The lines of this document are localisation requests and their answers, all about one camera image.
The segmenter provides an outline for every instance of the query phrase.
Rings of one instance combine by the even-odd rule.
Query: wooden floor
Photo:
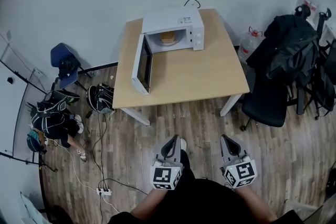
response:
[[[87,88],[100,82],[113,86],[116,70],[116,67],[100,70],[100,75],[93,79],[81,75],[80,82]],[[76,86],[73,89],[81,95],[81,100],[70,110],[84,119],[90,110],[85,92]],[[186,139],[187,153],[195,176],[223,183],[219,170],[222,165],[219,138],[224,133],[236,135],[246,143],[257,163],[259,176],[251,188],[279,216],[282,215],[285,199],[321,205],[328,172],[336,159],[336,114],[333,112],[315,121],[313,104],[303,116],[296,115],[295,107],[292,106],[287,109],[286,122],[282,128],[251,121],[248,129],[242,132],[239,126],[247,122],[247,117],[241,112],[239,104],[225,117],[219,116],[225,101],[222,98],[139,108],[151,121],[148,127],[121,110],[117,110],[107,122],[103,115],[93,114],[86,120],[90,132],[85,129],[81,140],[87,135],[92,147],[99,139],[99,119],[101,129],[107,127],[107,132],[103,137],[103,147],[97,143],[93,152],[100,163],[103,148],[105,177],[149,192],[149,166],[153,146],[158,141],[174,134]],[[80,180],[96,189],[102,175],[92,156],[83,163],[76,149],[71,148],[70,152],[74,156]],[[45,160],[59,170],[57,173],[49,172],[49,175],[44,172],[47,201],[51,205],[62,206],[75,223],[100,223],[99,196],[77,181],[71,156],[61,147],[49,146]],[[112,190],[112,196],[107,201],[113,203],[119,211],[130,210],[145,196],[111,180],[107,184]],[[106,223],[115,211],[102,201],[102,214],[103,223]]]

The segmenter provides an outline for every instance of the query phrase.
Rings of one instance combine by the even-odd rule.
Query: wooden table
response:
[[[181,49],[153,54],[151,91],[138,92],[131,82],[142,19],[126,23],[114,86],[113,107],[150,125],[134,107],[230,96],[221,116],[249,92],[237,53],[215,9],[201,9],[204,50]]]

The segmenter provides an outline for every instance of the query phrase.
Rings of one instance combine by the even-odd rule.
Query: microwave door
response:
[[[139,37],[132,72],[134,87],[143,94],[149,94],[153,54],[144,34]]]

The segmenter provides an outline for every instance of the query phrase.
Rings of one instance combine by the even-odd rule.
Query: microwave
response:
[[[151,13],[143,18],[132,71],[132,84],[149,94],[154,53],[204,49],[204,25],[196,6],[184,6]]]

